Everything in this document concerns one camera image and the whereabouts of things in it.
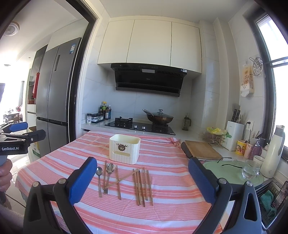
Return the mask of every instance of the wok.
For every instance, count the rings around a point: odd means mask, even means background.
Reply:
[[[159,112],[155,113],[151,113],[150,111],[145,109],[143,109],[143,111],[146,113],[147,118],[155,124],[168,124],[174,118],[173,116],[162,113],[162,109],[159,109]]]

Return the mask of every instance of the white ceiling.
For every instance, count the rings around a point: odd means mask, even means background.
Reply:
[[[13,20],[19,32],[0,39],[0,66],[20,57],[33,62],[35,52],[48,44],[53,32],[82,18],[65,0],[31,0]]]
[[[247,0],[100,0],[111,18],[166,16],[192,22],[230,20]]]

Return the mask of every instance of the black range hood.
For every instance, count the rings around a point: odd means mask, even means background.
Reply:
[[[116,90],[157,93],[179,97],[187,70],[142,63],[112,63]]]

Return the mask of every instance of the hand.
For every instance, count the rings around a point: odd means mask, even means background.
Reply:
[[[12,168],[12,162],[10,159],[0,166],[0,191],[5,192],[10,187],[10,180],[12,179],[12,174],[10,172]]]

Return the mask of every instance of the wok handle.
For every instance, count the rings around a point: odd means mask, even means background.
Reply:
[[[144,111],[144,113],[146,113],[146,114],[148,114],[148,115],[152,115],[152,116],[154,117],[154,115],[153,115],[150,111],[145,110],[145,109],[143,109],[143,111]]]

